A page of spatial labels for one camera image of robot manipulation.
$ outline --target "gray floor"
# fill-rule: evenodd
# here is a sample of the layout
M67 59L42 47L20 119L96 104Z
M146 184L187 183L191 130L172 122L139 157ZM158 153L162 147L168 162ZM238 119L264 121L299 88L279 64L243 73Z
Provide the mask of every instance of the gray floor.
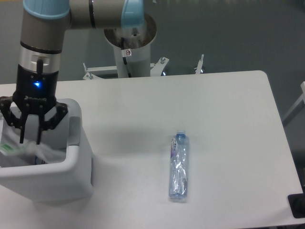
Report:
M158 26L152 61L169 58L169 74L192 73L204 53L207 73L266 72L280 116L301 95L303 0L145 0L145 10ZM0 2L0 21L0 83L14 83L22 3ZM82 62L87 67L115 65L101 30L66 32L59 80L80 80ZM285 131L296 164L305 167L305 111Z

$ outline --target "white table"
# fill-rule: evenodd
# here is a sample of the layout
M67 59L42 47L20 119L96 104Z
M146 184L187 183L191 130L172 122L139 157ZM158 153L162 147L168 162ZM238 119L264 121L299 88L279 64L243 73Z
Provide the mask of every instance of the white table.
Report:
M0 85L11 95L15 85ZM301 193L267 76L260 71L58 82L79 102L95 154L94 194L33 203L0 187L1 229L237 229L304 223ZM168 199L171 136L191 142L186 204Z

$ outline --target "bottle cap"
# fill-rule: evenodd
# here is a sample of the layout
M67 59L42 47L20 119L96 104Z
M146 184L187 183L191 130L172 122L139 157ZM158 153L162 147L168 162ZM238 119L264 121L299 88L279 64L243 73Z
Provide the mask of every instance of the bottle cap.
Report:
M177 130L177 134L183 134L183 135L185 135L185 130Z

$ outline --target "white bin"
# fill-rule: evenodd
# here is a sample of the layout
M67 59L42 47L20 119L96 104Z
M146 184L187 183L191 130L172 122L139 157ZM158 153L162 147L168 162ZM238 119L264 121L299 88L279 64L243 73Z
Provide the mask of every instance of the white bin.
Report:
M59 99L68 105L68 114L54 130L42 132L41 142L54 149L66 149L66 159L60 163L23 166L18 156L0 158L0 185L34 201L59 201L89 197L92 150L82 127L81 108L72 99ZM0 119L0 130L14 128ZM38 117L28 117L25 138L36 140Z

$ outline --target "metal bracket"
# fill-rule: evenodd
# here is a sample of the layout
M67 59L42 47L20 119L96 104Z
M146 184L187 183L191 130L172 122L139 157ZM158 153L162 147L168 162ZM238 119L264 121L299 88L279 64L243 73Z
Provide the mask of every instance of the metal bracket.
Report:
M294 117L296 117L296 115L300 113L300 111L305 107L305 82L301 84L301 88L303 93L289 108L282 119L283 127L286 127L291 122L291 120L293 120Z
M165 57L161 57L157 63L151 63L151 76L161 76L166 75L164 69L168 64L169 59ZM107 75L107 74L116 74L117 67L116 66L108 66L108 67L96 67L96 68L87 68L86 64L83 63L85 75L83 77L84 80L102 80L101 77L94 75L93 73L97 73L98 75Z
M197 67L194 68L196 75L204 73L203 58L204 58L204 54L201 55L201 59L199 60L199 62L197 64Z

